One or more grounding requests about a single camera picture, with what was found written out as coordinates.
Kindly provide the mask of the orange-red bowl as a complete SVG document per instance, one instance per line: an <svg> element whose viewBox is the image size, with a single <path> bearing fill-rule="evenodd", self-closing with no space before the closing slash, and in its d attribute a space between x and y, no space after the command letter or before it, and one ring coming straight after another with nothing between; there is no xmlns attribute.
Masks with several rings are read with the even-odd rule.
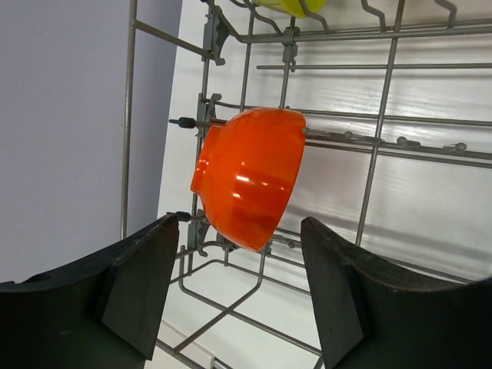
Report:
<svg viewBox="0 0 492 369"><path fill-rule="evenodd" d="M305 126L300 112L254 108L208 129L191 191L219 234L251 251L267 244L298 178Z"/></svg>

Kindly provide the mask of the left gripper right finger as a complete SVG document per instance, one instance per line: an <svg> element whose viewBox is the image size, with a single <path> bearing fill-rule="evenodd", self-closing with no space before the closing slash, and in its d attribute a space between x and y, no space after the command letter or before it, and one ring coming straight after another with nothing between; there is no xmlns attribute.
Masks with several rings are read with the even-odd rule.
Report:
<svg viewBox="0 0 492 369"><path fill-rule="evenodd" d="M309 217L301 250L327 368L489 368L491 281L459 284L373 254Z"/></svg>

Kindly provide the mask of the lime green bowl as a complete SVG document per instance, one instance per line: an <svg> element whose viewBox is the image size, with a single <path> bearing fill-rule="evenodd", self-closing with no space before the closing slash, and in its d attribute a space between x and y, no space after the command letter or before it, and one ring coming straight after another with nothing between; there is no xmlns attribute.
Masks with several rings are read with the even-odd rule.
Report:
<svg viewBox="0 0 492 369"><path fill-rule="evenodd" d="M299 0L255 0L254 3L296 18L306 17ZM309 11L319 12L326 4L326 0L305 0L304 3Z"/></svg>

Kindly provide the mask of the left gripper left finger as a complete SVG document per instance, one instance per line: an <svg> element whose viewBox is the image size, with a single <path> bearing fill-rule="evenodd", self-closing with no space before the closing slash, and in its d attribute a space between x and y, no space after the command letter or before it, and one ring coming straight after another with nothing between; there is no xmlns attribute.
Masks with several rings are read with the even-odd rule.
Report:
<svg viewBox="0 0 492 369"><path fill-rule="evenodd" d="M166 215L61 267L1 285L3 368L142 368L155 351L175 265Z"/></svg>

